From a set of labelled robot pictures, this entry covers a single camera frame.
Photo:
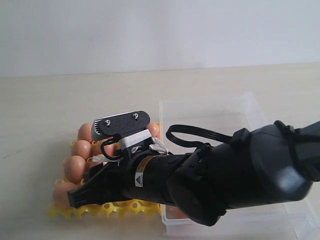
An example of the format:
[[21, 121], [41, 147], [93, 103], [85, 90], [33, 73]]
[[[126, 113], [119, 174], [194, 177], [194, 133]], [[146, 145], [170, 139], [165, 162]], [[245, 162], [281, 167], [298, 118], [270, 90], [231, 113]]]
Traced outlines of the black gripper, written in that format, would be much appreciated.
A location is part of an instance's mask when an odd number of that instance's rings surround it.
[[185, 154], [144, 154], [130, 162], [100, 163], [84, 174], [84, 184], [67, 192], [73, 208], [103, 205], [131, 199], [174, 204], [168, 180], [190, 156]]

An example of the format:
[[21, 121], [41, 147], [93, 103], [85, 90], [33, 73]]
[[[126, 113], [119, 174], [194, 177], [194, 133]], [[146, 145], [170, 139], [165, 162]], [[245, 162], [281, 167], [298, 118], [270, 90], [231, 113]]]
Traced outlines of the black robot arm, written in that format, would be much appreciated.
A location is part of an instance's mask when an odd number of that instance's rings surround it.
[[71, 207], [131, 199], [179, 208], [192, 221], [213, 226], [228, 210], [295, 202], [320, 180], [320, 124], [303, 128], [282, 121], [228, 136], [176, 124], [173, 143], [194, 152], [173, 154], [155, 139], [92, 167], [84, 184], [67, 192]]

